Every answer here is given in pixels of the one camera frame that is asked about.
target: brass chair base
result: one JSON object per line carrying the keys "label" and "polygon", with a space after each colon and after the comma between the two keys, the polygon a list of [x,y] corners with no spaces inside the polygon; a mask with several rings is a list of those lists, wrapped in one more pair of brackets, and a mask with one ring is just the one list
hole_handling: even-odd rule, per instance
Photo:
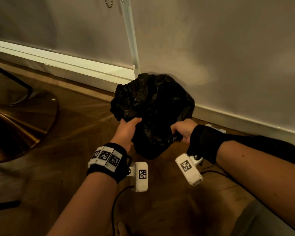
{"label": "brass chair base", "polygon": [[50,92],[33,92],[13,105],[0,105],[0,162],[11,161],[34,147],[57,116],[57,101]]}

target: wooden floor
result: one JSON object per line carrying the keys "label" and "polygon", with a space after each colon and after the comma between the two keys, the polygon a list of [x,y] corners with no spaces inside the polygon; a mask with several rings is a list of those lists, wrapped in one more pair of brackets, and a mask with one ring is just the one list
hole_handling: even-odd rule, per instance
{"label": "wooden floor", "polygon": [[[0,211],[0,236],[46,235],[85,179],[87,162],[95,149],[107,143],[118,126],[109,102],[23,79],[53,92],[59,115],[34,149],[0,164],[0,202],[22,200],[19,207]],[[124,192],[115,208],[116,221],[124,221],[136,235],[229,235],[253,197],[215,173],[205,174],[200,185],[190,186],[175,163],[187,148],[184,143],[174,143],[158,158],[147,161],[148,191]],[[134,149],[129,154],[134,161],[145,161]],[[198,169],[221,171],[207,161]],[[119,188],[128,185],[129,179],[125,179]]]}

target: gray pants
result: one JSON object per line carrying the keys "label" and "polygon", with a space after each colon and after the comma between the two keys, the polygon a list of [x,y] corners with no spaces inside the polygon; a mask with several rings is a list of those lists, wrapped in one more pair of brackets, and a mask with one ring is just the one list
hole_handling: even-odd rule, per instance
{"label": "gray pants", "polygon": [[295,231],[259,201],[251,202],[236,220],[231,236],[295,236]]}

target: black garbage bag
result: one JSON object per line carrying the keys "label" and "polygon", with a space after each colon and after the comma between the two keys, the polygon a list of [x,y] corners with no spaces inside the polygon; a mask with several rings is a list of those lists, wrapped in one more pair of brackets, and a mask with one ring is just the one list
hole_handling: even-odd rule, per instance
{"label": "black garbage bag", "polygon": [[193,98],[168,75],[140,74],[125,85],[118,85],[110,111],[120,121],[141,117],[132,142],[138,154],[154,159],[182,136],[170,126],[191,118]]}

